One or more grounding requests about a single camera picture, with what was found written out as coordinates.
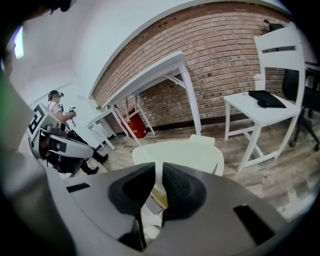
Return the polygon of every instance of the laptop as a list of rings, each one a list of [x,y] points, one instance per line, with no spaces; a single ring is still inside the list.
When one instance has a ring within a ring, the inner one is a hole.
[[[287,108],[279,99],[266,90],[249,90],[248,93],[258,100],[257,105],[261,108]]]

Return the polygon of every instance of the person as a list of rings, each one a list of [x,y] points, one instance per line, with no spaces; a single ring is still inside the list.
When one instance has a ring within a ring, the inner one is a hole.
[[[50,91],[50,93],[48,94],[48,101],[49,101],[49,105],[47,107],[48,110],[51,111],[60,122],[65,124],[65,131],[67,132],[67,134],[66,134],[67,138],[72,139],[77,142],[80,142],[80,143],[84,143],[86,145],[89,145],[86,141],[84,141],[79,136],[79,134],[76,133],[76,131],[71,129],[69,124],[67,123],[68,120],[71,120],[72,118],[76,117],[77,114],[76,114],[76,112],[70,112],[68,114],[63,114],[63,110],[59,106],[61,97],[63,97],[63,93],[60,93],[57,90]],[[103,164],[108,159],[108,154],[106,154],[105,156],[102,156],[97,151],[94,151],[93,158],[97,162]],[[61,170],[63,170],[63,167],[70,166],[71,162],[74,162],[74,159],[69,158],[69,157],[63,157],[63,159],[61,159],[61,164],[63,164]],[[85,160],[82,161],[82,164],[80,167],[87,175],[96,174],[99,169],[99,167],[96,167],[95,169],[89,168],[87,165],[87,162]]]

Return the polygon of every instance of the white desk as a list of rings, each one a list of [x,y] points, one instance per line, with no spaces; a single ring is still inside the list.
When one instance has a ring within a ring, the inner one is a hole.
[[[177,79],[175,76],[181,74],[182,80]],[[127,84],[125,84],[122,88],[120,88],[102,107],[108,109],[108,107],[113,107],[118,117],[122,120],[127,130],[130,132],[132,137],[135,139],[137,144],[141,146],[138,138],[134,134],[134,132],[130,129],[126,120],[121,115],[117,105],[121,100],[127,99],[128,96],[133,95],[137,96],[139,93],[149,89],[152,86],[157,85],[158,83],[169,79],[175,84],[182,86],[185,88],[189,102],[191,107],[191,112],[193,116],[195,131],[197,135],[201,135],[201,122],[199,116],[199,110],[197,105],[197,100],[194,92],[194,88],[192,86],[192,82],[190,79],[190,75],[188,72],[188,64],[186,62],[185,56],[182,51],[177,51],[158,62],[154,63],[147,69],[145,69],[140,74],[136,75],[133,79],[131,79]],[[136,101],[135,112],[130,116],[133,116],[136,113],[141,112],[145,121],[147,122],[150,130],[155,135],[145,113],[140,107],[140,104]]]
[[[119,125],[122,127],[120,120],[119,120],[114,108],[108,109],[107,111],[103,112],[101,115],[97,116],[95,119],[93,119],[92,121],[89,122],[87,127],[92,132],[93,136],[100,142],[100,145],[103,148],[105,147],[105,145],[103,144],[103,141],[101,141],[101,139],[103,139],[112,150],[115,150],[116,148],[108,140],[108,136],[107,136],[107,134],[105,134],[105,131],[103,129],[99,128],[99,126],[98,126],[101,122],[101,119],[105,118],[109,114],[113,114],[115,119],[118,121]]]
[[[310,69],[310,70],[315,70],[315,71],[319,71],[320,72],[320,66],[316,65],[316,64],[312,64],[309,62],[305,62],[305,69]]]

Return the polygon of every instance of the red cooler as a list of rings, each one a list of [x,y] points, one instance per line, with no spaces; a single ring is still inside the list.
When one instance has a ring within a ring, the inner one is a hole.
[[[129,116],[134,112],[135,112],[135,109],[133,108],[132,110],[129,111]],[[141,118],[140,118],[138,113],[136,113],[129,120],[127,120],[126,123],[129,125],[129,127],[134,132],[134,135],[137,138],[143,138],[144,136],[146,136],[147,131],[146,131],[145,124],[144,124],[144,122],[142,122],[142,120],[141,120]],[[132,138],[130,132],[125,127],[125,125],[122,122],[121,122],[121,124],[125,128],[125,130],[128,132],[129,138]]]

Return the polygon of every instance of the white shirt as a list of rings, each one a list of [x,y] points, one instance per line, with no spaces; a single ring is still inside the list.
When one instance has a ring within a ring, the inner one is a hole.
[[[56,115],[59,111],[61,111],[61,108],[59,107],[58,103],[51,101],[48,105],[48,110],[53,112],[54,115]],[[60,122],[60,123],[64,123],[65,124],[65,130],[67,132],[71,131],[70,126],[67,122]]]

